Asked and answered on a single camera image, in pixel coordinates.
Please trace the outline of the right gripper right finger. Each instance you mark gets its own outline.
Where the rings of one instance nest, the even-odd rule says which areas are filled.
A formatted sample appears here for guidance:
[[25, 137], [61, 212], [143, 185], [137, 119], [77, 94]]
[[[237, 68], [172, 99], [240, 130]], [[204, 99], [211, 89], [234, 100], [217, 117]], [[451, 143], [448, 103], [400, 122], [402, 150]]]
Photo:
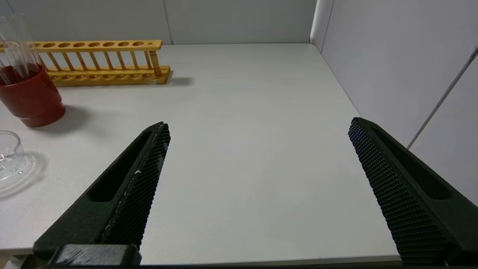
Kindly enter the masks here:
[[348, 136], [405, 266], [476, 267], [478, 208], [372, 121]]

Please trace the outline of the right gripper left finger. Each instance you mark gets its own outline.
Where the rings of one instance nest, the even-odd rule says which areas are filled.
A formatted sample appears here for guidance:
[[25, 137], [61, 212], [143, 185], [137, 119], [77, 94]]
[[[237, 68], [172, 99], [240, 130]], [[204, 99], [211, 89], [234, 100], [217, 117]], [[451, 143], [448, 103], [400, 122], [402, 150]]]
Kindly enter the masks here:
[[168, 124], [143, 130], [34, 243], [50, 259], [67, 244], [140, 247], [171, 141]]

